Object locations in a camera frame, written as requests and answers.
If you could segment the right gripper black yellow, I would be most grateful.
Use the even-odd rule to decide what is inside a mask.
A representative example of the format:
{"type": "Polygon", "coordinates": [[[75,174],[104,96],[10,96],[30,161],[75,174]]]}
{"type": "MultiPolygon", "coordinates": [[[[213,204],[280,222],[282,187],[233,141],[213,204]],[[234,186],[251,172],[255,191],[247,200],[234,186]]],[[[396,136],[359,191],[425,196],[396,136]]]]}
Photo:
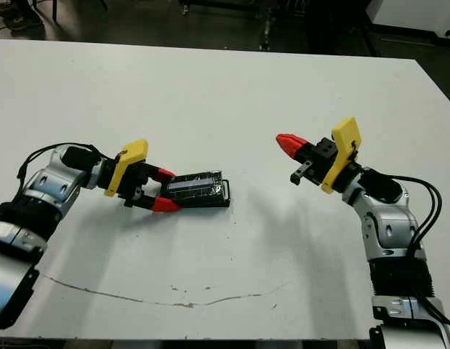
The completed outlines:
{"type": "Polygon", "coordinates": [[[314,145],[293,134],[276,135],[276,142],[282,150],[300,163],[300,167],[291,174],[290,182],[299,185],[305,178],[320,186],[323,192],[333,192],[336,179],[345,167],[354,162],[362,138],[353,117],[338,123],[331,136],[314,145]]]}

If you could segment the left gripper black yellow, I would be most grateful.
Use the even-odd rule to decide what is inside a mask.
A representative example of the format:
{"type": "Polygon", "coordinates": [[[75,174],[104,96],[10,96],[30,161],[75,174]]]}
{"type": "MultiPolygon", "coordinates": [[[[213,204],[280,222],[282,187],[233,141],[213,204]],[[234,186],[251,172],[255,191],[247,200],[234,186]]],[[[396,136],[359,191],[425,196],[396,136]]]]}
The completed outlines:
{"type": "Polygon", "coordinates": [[[126,144],[114,159],[103,160],[104,196],[118,195],[128,207],[136,206],[152,212],[176,212],[182,207],[162,196],[147,196],[142,190],[148,178],[166,183],[174,179],[175,174],[154,165],[145,163],[148,142],[144,139],[126,144]]]}

